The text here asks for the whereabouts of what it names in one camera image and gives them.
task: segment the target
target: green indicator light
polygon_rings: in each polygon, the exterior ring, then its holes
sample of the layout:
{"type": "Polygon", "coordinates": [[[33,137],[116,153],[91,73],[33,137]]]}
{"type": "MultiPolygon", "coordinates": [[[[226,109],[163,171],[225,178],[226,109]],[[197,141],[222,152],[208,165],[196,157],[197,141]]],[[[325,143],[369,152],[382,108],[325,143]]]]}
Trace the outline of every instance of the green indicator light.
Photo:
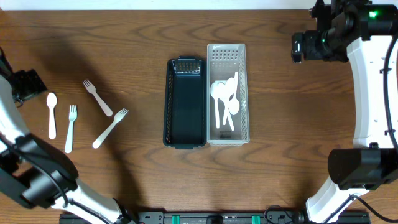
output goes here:
{"type": "Polygon", "coordinates": [[[375,18],[377,16],[377,11],[369,12],[369,17],[375,18]]]}

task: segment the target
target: white wall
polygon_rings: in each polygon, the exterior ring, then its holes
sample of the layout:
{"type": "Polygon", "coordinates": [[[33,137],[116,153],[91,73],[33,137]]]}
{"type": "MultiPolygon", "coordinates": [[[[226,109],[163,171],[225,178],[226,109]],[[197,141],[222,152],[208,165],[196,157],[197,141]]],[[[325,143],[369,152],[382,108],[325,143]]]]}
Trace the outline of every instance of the white wall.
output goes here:
{"type": "Polygon", "coordinates": [[[316,0],[0,0],[2,10],[310,9],[316,0]]]}

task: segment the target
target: wooden table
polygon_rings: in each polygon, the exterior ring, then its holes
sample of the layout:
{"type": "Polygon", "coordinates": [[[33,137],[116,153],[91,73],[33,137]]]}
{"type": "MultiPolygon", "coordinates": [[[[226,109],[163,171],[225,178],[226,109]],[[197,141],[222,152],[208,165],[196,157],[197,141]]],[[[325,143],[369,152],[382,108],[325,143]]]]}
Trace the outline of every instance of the wooden table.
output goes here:
{"type": "MultiPolygon", "coordinates": [[[[304,208],[328,177],[329,152],[352,147],[350,65],[294,65],[290,58],[291,35],[315,28],[307,11],[32,11],[0,18],[0,46],[11,65],[36,69],[58,96],[57,138],[48,138],[46,94],[19,110],[31,132],[63,150],[69,105],[78,105],[68,157],[83,181],[132,210],[304,208]],[[166,62],[179,55],[206,58],[209,43],[246,44],[251,141],[167,148],[166,62]],[[84,89],[86,78],[113,111],[130,110],[99,149],[91,144],[112,118],[84,89]]],[[[397,187],[382,186],[363,198],[398,218],[397,187]]],[[[26,210],[4,195],[0,201],[0,223],[57,223],[61,213],[26,210]]],[[[350,208],[364,209],[358,202],[350,208]]]]}

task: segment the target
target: gray basket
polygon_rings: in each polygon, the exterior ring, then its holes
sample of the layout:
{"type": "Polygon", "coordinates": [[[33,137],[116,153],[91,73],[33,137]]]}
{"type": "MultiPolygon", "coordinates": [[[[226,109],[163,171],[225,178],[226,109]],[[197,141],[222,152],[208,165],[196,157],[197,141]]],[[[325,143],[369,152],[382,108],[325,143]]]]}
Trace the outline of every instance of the gray basket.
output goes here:
{"type": "Polygon", "coordinates": [[[207,46],[207,142],[211,145],[242,145],[250,141],[248,82],[246,75],[246,48],[244,44],[209,44],[207,46]],[[222,124],[224,103],[218,100],[220,128],[216,128],[215,101],[210,95],[210,86],[234,77],[238,72],[236,97],[240,103],[239,112],[231,115],[234,131],[228,121],[222,124]]]}

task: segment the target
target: plastic fork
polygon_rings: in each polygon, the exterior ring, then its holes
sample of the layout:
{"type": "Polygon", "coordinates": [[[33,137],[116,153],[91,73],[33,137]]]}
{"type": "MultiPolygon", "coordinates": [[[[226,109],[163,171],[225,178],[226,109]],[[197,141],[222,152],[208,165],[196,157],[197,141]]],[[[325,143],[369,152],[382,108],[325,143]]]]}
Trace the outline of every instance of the plastic fork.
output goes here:
{"type": "Polygon", "coordinates": [[[69,128],[68,128],[68,136],[67,142],[65,143],[65,152],[72,152],[73,145],[73,123],[77,118],[77,107],[76,105],[70,105],[69,107],[69,128]]]}
{"type": "Polygon", "coordinates": [[[111,108],[109,108],[107,106],[107,104],[101,99],[101,97],[98,96],[98,94],[95,90],[95,86],[93,84],[91,84],[91,82],[89,80],[84,80],[83,85],[86,87],[87,92],[91,93],[95,97],[95,99],[97,100],[99,106],[104,111],[104,113],[107,116],[112,116],[113,112],[112,112],[111,108]]]}
{"type": "Polygon", "coordinates": [[[115,125],[119,123],[128,112],[129,110],[123,108],[114,116],[112,124],[109,125],[109,127],[94,141],[93,148],[97,149],[102,144],[102,142],[104,142],[105,138],[112,131],[115,125]]]}

